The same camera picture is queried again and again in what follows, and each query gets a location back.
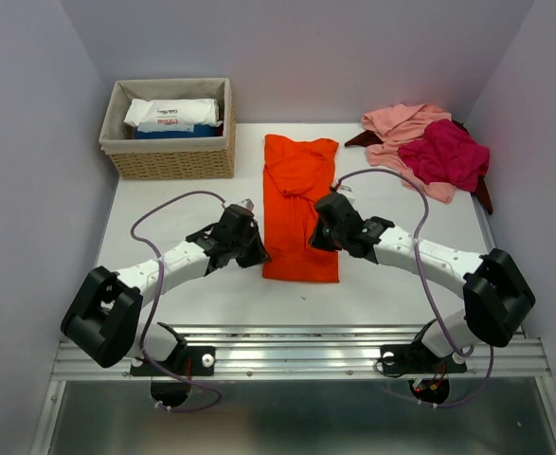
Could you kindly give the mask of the orange t-shirt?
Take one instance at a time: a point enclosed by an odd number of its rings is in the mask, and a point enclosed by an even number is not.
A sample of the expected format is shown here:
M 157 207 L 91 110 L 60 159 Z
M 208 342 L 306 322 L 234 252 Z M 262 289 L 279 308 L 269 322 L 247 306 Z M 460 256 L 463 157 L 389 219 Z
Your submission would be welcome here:
M 314 204 L 330 191 L 339 143 L 329 138 L 294 141 L 286 136 L 264 139 L 264 245 L 271 261 L 267 280 L 338 283 L 338 254 L 314 249 L 317 214 Z

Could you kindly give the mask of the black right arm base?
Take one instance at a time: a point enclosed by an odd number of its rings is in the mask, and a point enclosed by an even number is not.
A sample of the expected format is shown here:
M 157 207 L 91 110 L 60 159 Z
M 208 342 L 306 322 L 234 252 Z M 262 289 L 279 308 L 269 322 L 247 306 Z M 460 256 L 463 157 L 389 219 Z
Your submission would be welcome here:
M 407 344 L 387 344 L 380 349 L 373 370 L 387 378 L 397 379 L 412 374 L 408 387 L 413 397 L 421 403 L 444 405 L 451 386 L 449 373 L 466 373 L 464 360 L 455 361 L 453 355 L 438 357 L 421 343 L 418 333 Z

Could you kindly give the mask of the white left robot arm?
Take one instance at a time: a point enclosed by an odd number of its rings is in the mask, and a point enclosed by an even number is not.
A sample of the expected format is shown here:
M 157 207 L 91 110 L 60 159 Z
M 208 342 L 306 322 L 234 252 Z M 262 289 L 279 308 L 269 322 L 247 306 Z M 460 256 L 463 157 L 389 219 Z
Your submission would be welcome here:
M 253 203 L 246 199 L 224 209 L 218 222 L 204 227 L 162 253 L 158 259 L 110 271 L 91 270 L 61 322 L 61 332 L 102 368 L 147 352 L 163 373 L 176 373 L 185 362 L 187 342 L 164 323 L 145 330 L 142 309 L 156 296 L 203 278 L 235 261 L 241 268 L 265 264 Z

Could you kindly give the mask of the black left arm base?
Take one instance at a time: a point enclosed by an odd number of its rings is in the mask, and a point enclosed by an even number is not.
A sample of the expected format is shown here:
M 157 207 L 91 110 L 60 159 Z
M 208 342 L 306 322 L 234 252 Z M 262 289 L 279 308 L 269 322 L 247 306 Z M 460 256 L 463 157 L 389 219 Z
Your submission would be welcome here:
M 157 409 L 185 413 L 207 410 L 223 398 L 213 386 L 199 381 L 214 375 L 216 348 L 210 345 L 177 348 L 167 360 L 133 359 L 130 375 L 151 380 L 150 396 Z

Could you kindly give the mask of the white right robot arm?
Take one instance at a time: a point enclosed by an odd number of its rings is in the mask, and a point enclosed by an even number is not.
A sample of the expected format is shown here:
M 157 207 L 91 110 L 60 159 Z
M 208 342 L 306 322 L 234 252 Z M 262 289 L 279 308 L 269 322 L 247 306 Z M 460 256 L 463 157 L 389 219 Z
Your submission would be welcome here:
M 478 342 L 503 348 L 536 303 L 519 267 L 502 249 L 480 254 L 422 240 L 384 218 L 363 219 L 337 191 L 319 199 L 314 209 L 313 248 L 344 250 L 354 258 L 410 272 L 423 287 L 433 282 L 462 299 L 461 310 L 447 318 L 436 316 L 409 345 L 395 349 L 395 360 L 431 370 L 457 349 Z

